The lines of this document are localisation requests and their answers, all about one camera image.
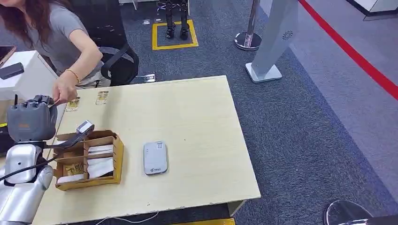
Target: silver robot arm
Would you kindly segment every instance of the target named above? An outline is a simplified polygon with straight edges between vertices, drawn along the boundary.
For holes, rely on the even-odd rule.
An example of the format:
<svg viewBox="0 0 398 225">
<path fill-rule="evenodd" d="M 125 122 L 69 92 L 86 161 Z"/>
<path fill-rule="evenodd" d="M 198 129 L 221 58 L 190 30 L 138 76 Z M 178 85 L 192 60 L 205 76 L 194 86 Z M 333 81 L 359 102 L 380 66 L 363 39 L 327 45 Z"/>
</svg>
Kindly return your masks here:
<svg viewBox="0 0 398 225">
<path fill-rule="evenodd" d="M 44 166 L 33 183 L 20 183 L 12 186 L 0 183 L 0 225 L 32 224 L 44 192 L 53 178 L 51 166 Z"/>
<path fill-rule="evenodd" d="M 43 149 L 71 147 L 94 130 L 86 120 L 76 128 L 74 137 L 59 145 L 46 145 L 43 140 L 55 135 L 57 111 L 49 107 L 51 103 L 49 97 L 36 96 L 7 112 L 8 132 L 16 145 L 8 150 L 6 164 L 0 169 L 0 225 L 32 224 L 53 178 L 48 163 L 56 159 L 45 160 Z"/>
</svg>

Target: logo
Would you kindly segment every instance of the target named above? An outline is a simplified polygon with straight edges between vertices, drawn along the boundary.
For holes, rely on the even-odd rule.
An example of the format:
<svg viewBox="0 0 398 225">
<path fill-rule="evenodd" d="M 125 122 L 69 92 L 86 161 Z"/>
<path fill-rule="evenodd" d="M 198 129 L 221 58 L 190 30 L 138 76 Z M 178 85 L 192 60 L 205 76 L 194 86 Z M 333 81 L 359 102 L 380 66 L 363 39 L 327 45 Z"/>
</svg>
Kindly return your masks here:
<svg viewBox="0 0 398 225">
<path fill-rule="evenodd" d="M 161 169 L 160 168 L 152 168 L 151 169 L 151 172 L 153 172 L 153 171 L 160 171 Z"/>
<path fill-rule="evenodd" d="M 293 31 L 288 30 L 282 35 L 284 41 L 289 40 L 293 36 Z"/>
</svg>

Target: gray t-shirt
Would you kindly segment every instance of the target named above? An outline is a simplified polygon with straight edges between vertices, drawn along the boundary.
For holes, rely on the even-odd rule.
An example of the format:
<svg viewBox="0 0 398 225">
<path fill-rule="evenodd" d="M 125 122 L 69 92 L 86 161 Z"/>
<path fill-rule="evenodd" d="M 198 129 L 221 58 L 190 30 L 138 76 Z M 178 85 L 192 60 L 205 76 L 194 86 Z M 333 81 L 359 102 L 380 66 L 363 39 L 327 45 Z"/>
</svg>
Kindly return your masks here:
<svg viewBox="0 0 398 225">
<path fill-rule="evenodd" d="M 41 55 L 49 57 L 57 70 L 56 73 L 61 75 L 76 62 L 81 54 L 79 49 L 69 40 L 69 35 L 77 29 L 81 29 L 85 33 L 87 33 L 87 30 L 79 17 L 58 4 L 51 4 L 49 17 L 52 33 L 47 44 L 42 45 L 36 29 L 28 29 L 28 34 L 33 41 L 34 49 Z M 103 65 L 104 63 L 100 61 L 96 68 L 84 79 L 94 76 Z"/>
</svg>

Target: stanchion base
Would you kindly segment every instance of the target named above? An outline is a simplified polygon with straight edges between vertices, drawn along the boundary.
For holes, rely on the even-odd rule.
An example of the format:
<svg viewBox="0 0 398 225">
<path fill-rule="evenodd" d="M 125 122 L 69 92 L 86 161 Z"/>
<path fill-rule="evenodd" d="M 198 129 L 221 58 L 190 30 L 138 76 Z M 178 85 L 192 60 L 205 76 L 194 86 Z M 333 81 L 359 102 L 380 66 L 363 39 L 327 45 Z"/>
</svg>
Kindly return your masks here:
<svg viewBox="0 0 398 225">
<path fill-rule="evenodd" d="M 325 225 L 351 224 L 354 220 L 365 220 L 373 216 L 362 206 L 347 200 L 338 200 L 325 210 L 323 222 Z"/>
<path fill-rule="evenodd" d="M 279 72 L 279 69 L 276 68 L 275 65 L 273 65 L 271 67 L 271 69 L 268 71 L 267 74 L 265 75 L 257 75 L 253 68 L 252 68 L 252 63 L 246 63 L 246 70 L 247 73 L 250 75 L 253 83 L 260 83 L 260 82 L 264 82 L 264 81 L 272 81 L 272 80 L 276 80 L 276 79 L 280 79 L 282 78 L 282 74 L 281 72 Z"/>
<path fill-rule="evenodd" d="M 255 51 L 260 48 L 261 37 L 256 33 L 253 33 L 252 44 L 249 47 L 245 47 L 246 34 L 247 32 L 242 32 L 235 36 L 236 46 L 246 51 Z"/>
</svg>

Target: long brown hair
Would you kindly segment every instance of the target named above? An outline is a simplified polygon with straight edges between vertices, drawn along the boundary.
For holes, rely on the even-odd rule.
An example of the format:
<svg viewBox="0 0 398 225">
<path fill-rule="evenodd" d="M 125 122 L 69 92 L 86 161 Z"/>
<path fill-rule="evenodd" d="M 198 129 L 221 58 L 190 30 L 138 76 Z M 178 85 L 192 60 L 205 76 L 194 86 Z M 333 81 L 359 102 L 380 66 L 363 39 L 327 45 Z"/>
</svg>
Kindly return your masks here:
<svg viewBox="0 0 398 225">
<path fill-rule="evenodd" d="M 50 3 L 56 3 L 72 11 L 68 0 L 26 0 L 25 10 L 31 19 L 31 24 L 38 31 L 40 42 L 47 43 L 52 32 L 50 27 Z M 0 16 L 3 18 L 7 30 L 21 38 L 32 47 L 32 39 L 28 35 L 28 24 L 25 15 L 15 7 L 6 7 L 0 4 Z"/>
</svg>

